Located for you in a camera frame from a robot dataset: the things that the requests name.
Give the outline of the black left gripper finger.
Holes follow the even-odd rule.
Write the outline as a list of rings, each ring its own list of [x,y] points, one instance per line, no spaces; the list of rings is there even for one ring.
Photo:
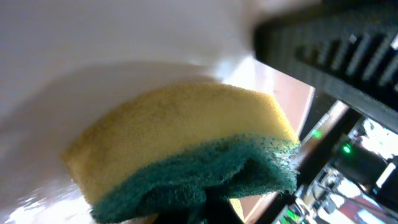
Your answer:
[[[243,224],[234,211],[230,198],[205,189],[199,202],[167,205],[154,220],[155,224]]]

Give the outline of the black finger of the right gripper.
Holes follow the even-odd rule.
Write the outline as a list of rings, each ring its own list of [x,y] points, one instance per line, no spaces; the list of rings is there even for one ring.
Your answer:
[[[322,1],[256,26],[258,61],[397,131],[397,0]]]

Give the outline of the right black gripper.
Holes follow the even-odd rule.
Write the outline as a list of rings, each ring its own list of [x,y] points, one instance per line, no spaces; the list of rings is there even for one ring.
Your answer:
[[[274,223],[397,223],[397,159],[359,143],[363,121],[336,101],[311,129],[294,157],[298,189],[274,200]]]

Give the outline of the green and yellow sponge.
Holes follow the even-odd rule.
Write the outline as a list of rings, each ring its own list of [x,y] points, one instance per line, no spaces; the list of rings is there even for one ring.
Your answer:
[[[276,99],[221,83],[184,83],[111,110],[62,154],[97,223],[199,202],[293,192],[300,141]]]

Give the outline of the white plate being scrubbed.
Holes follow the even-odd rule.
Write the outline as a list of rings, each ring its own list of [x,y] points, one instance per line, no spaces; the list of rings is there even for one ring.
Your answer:
[[[173,82],[273,94],[301,132],[315,90],[254,59],[253,27],[308,1],[2,1],[1,222],[91,223],[60,153],[98,116]]]

